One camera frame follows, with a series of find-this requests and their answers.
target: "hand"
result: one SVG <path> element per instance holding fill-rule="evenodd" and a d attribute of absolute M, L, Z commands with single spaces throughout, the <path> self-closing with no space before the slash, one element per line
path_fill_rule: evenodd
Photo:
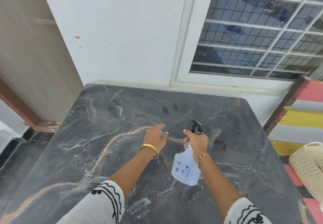
<path fill-rule="evenodd" d="M 188 142 L 191 143 L 191 147 L 193 149 L 193 159 L 197 163 L 197 160 L 199 156 L 202 154 L 207 154 L 207 145 L 208 145 L 208 140 L 207 136 L 205 134 L 194 134 L 190 132 L 189 130 L 184 130 L 183 131 L 185 135 L 188 137 L 184 138 L 184 141 L 186 142 L 184 144 L 184 149 L 186 150 L 188 147 Z"/>
<path fill-rule="evenodd" d="M 157 124 L 152 126 L 149 130 L 147 130 L 145 138 L 143 139 L 143 144 L 153 145 L 160 152 L 161 149 L 163 149 L 163 147 L 165 146 L 168 138 L 168 132 L 165 132 L 163 134 L 163 137 L 160 137 L 160 130 L 163 127 L 165 127 L 164 124 Z"/>

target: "spray bottle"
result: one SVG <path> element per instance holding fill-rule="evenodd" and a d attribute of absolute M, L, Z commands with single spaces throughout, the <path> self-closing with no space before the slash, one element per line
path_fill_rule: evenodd
<path fill-rule="evenodd" d="M 203 125 L 193 119 L 191 132 L 200 135 L 202 131 Z M 193 159 L 191 143 L 188 143 L 188 147 L 184 152 L 175 154 L 172 176 L 184 184 L 194 186 L 197 184 L 200 174 L 201 171 Z"/>

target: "white sleeve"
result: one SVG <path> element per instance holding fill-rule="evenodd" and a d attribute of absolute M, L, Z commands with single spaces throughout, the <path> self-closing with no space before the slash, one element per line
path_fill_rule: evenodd
<path fill-rule="evenodd" d="M 231 206 L 228 215 L 224 220 L 224 224 L 271 224 L 247 198 L 240 198 Z"/>
<path fill-rule="evenodd" d="M 57 224 L 117 224 L 124 213 L 124 196 L 113 181 L 103 181 Z"/>

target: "person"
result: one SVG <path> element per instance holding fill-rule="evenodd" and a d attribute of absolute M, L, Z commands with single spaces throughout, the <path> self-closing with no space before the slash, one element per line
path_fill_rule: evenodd
<path fill-rule="evenodd" d="M 159 155 L 166 144 L 168 132 L 160 137 L 164 124 L 152 126 L 143 140 L 141 150 L 109 180 L 97 185 L 57 224 L 114 224 L 119 223 L 125 211 L 124 202 L 148 163 Z M 244 198 L 215 165 L 207 154 L 208 138 L 184 130 L 187 148 L 190 141 L 193 157 L 199 165 L 204 181 L 210 190 L 225 224 L 252 224 L 271 222 L 255 205 Z"/>

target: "white wicker basket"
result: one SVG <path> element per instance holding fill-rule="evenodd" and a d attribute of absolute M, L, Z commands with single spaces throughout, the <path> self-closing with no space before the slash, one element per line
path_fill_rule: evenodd
<path fill-rule="evenodd" d="M 323 202 L 323 143 L 305 144 L 289 162 L 313 198 Z"/>

